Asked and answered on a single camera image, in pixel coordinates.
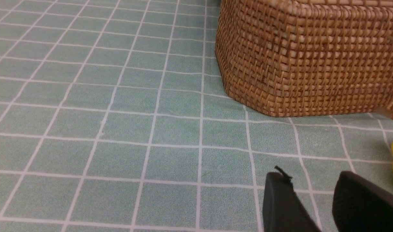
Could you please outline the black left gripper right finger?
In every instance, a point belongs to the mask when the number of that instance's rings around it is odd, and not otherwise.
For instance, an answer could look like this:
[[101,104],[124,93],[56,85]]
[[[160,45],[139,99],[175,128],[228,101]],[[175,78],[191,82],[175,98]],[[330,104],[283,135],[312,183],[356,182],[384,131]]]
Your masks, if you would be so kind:
[[339,232],[393,232],[393,194],[360,175],[342,171],[332,215]]

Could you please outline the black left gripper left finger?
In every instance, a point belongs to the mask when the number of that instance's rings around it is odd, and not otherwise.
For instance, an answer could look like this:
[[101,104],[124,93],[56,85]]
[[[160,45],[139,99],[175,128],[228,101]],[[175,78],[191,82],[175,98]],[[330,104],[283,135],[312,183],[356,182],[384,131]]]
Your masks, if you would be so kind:
[[320,232],[294,191],[292,177],[279,166],[266,175],[263,197],[264,232]]

